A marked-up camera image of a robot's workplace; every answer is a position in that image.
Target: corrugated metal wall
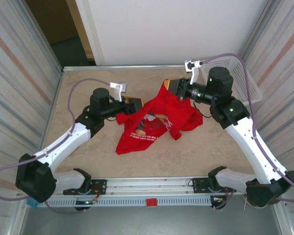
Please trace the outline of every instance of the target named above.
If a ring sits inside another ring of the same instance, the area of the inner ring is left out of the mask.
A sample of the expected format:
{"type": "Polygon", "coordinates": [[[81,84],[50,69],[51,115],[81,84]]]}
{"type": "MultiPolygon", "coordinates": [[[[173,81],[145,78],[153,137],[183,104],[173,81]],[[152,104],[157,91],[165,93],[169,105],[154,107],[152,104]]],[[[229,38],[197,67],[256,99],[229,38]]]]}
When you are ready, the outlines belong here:
{"type": "MultiPolygon", "coordinates": [[[[40,147],[61,68],[23,1],[0,0],[0,167],[40,147]]],[[[15,189],[16,169],[0,172],[0,194],[15,189]]],[[[0,234],[13,203],[0,201],[0,234]]]]}
{"type": "MultiPolygon", "coordinates": [[[[257,129],[273,154],[294,170],[294,0],[278,1],[246,65],[264,98],[255,104],[257,129]]],[[[294,189],[286,193],[294,198],[294,189]]],[[[294,219],[294,204],[287,206],[294,219]]]]}

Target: beige tabletop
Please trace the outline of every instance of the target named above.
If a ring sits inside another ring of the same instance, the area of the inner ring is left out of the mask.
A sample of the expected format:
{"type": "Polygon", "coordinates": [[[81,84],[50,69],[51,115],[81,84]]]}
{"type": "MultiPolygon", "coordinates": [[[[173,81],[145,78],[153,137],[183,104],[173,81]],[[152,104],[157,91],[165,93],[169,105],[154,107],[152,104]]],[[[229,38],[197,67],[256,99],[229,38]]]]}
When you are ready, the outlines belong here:
{"type": "MultiPolygon", "coordinates": [[[[145,101],[154,98],[166,79],[189,77],[184,70],[93,70],[67,71],[47,137],[49,145],[72,124],[67,110],[71,87],[83,78],[98,78],[107,82],[127,83],[127,96],[141,97],[145,101]]],[[[75,89],[71,109],[75,116],[89,104],[93,90],[105,85],[86,81],[75,89]]],[[[201,111],[209,115],[207,105],[200,104],[201,111]]],[[[175,141],[169,133],[157,139],[147,150],[118,155],[115,150],[123,125],[105,121],[105,126],[88,142],[81,145],[59,166],[58,171],[81,168],[92,177],[168,177],[201,176],[224,165],[232,170],[253,173],[247,158],[230,135],[212,118],[204,118],[203,125],[190,132],[182,132],[175,141]]]]}

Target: laundry basket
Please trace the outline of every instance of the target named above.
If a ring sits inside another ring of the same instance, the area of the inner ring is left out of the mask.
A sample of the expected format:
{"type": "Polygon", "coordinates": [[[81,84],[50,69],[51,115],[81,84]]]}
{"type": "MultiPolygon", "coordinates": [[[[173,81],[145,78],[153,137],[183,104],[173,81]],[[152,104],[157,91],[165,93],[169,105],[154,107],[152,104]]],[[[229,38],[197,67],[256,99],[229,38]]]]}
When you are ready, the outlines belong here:
{"type": "MultiPolygon", "coordinates": [[[[245,106],[247,106],[248,97],[246,90],[246,81],[244,69],[241,62],[234,56],[225,56],[203,64],[200,69],[202,72],[202,78],[205,83],[207,83],[208,80],[209,70],[213,67],[225,67],[230,71],[230,74],[233,77],[232,95],[240,100],[245,106]]],[[[249,80],[251,102],[256,103],[262,100],[263,95],[261,94],[258,86],[256,85],[254,79],[251,77],[248,71],[247,75],[249,80]]]]}

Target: red t-shirt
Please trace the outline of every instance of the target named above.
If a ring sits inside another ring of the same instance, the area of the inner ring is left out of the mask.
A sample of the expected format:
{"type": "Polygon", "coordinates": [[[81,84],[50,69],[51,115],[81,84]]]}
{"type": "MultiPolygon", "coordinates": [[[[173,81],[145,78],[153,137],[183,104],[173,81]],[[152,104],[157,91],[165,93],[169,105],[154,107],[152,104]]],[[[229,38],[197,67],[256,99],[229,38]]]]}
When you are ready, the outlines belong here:
{"type": "Polygon", "coordinates": [[[117,115],[118,124],[124,123],[116,152],[118,154],[147,149],[157,138],[169,131],[177,140],[181,131],[191,131],[202,125],[202,115],[191,106],[189,99],[177,100],[164,84],[154,99],[132,114],[117,115]]]}

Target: doorway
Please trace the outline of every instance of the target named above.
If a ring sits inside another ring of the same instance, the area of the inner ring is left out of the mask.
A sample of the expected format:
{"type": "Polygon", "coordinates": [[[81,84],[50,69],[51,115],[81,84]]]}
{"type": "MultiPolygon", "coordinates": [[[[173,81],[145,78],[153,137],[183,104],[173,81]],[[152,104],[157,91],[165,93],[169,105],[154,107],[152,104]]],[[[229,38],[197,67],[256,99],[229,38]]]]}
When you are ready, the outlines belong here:
{"type": "Polygon", "coordinates": [[[85,29],[81,20],[78,22],[80,16],[75,0],[25,1],[61,67],[96,65],[86,51],[88,40],[85,42],[85,29]]]}

